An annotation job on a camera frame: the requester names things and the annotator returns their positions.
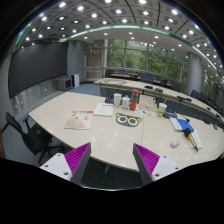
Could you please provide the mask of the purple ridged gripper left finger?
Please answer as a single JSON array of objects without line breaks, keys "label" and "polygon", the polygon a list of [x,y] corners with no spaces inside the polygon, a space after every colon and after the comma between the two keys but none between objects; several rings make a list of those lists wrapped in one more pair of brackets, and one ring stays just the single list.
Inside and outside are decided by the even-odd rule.
[{"label": "purple ridged gripper left finger", "polygon": [[55,154],[41,166],[41,169],[79,185],[90,154],[91,144],[86,143],[66,154]]}]

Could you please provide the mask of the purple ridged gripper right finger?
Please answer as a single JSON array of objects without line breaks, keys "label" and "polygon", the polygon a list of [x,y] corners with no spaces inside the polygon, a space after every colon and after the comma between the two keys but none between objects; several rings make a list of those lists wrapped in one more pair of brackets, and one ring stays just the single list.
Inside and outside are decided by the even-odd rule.
[{"label": "purple ridged gripper right finger", "polygon": [[166,177],[179,170],[179,166],[167,156],[159,156],[149,149],[133,144],[133,155],[144,185]]}]

